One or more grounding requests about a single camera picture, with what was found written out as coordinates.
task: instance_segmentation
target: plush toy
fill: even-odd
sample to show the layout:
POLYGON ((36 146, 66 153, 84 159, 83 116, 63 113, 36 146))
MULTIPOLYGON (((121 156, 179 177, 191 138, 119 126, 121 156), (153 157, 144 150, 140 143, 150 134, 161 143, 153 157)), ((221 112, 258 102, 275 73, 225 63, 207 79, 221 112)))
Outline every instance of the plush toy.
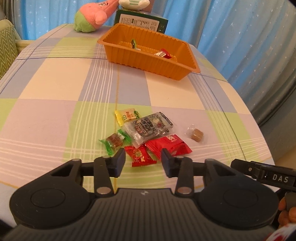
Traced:
POLYGON ((75 14, 74 29, 85 33, 96 31, 116 11, 118 6, 118 0, 84 4, 75 14))
POLYGON ((126 9, 141 10, 149 6, 149 0, 119 0, 119 4, 126 9))

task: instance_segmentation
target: finger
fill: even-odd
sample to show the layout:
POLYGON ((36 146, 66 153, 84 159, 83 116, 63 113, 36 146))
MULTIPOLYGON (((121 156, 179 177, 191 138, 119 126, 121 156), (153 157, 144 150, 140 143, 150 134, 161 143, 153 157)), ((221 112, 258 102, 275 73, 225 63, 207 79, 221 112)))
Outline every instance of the finger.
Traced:
POLYGON ((289 211, 289 220, 296 223, 296 207, 292 207, 289 211))
POLYGON ((283 211, 283 210, 285 210, 286 209, 286 200, 285 200, 285 198, 283 197, 282 199, 281 199, 281 201, 279 202, 279 210, 280 211, 283 211))
POLYGON ((285 226, 289 223, 289 214, 286 210, 283 210, 279 215, 279 224, 285 226))

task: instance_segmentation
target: plaid tablecloth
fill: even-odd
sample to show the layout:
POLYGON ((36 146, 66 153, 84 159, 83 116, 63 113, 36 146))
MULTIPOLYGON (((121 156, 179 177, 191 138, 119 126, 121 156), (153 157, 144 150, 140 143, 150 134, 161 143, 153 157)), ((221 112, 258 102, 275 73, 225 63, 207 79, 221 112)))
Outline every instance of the plaid tablecloth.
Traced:
MULTIPOLYGON (((192 46, 201 74, 181 81, 106 60, 98 38, 109 29, 78 33, 61 25, 25 48, 0 81, 0 218, 7 216, 12 191, 72 158, 84 162, 106 155, 98 141, 118 128, 114 111, 136 108, 142 115, 163 112, 194 161, 235 158, 274 164, 255 120, 239 95, 192 46), (184 133, 194 124, 204 143, 184 133)), ((131 167, 128 156, 114 188, 174 190, 158 162, 131 167)), ((93 190, 93 179, 84 186, 93 190)), ((202 178, 195 178, 196 189, 202 178)))

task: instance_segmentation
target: screw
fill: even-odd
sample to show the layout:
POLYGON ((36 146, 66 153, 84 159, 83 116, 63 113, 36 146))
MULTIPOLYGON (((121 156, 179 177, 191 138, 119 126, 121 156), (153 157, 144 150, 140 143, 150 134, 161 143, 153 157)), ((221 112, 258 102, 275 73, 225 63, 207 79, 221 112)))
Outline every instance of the screw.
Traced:
POLYGON ((109 187, 100 187, 96 190, 96 192, 98 194, 106 195, 111 192, 111 189, 109 187))
POLYGON ((189 188, 189 187, 180 187, 178 188, 178 193, 181 193, 181 194, 190 194, 192 192, 192 189, 189 188))

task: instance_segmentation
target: plastic tray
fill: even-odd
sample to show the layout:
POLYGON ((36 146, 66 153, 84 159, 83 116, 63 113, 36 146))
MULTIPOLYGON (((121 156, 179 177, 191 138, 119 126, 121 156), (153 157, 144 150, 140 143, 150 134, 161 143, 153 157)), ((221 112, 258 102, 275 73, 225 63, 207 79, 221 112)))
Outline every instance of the plastic tray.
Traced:
POLYGON ((188 43, 144 28, 118 23, 109 29, 98 43, 105 47, 110 62, 181 80, 190 72, 200 73, 196 59, 188 43), (137 48, 132 48, 135 39, 137 48), (171 59, 154 55, 162 48, 171 59))

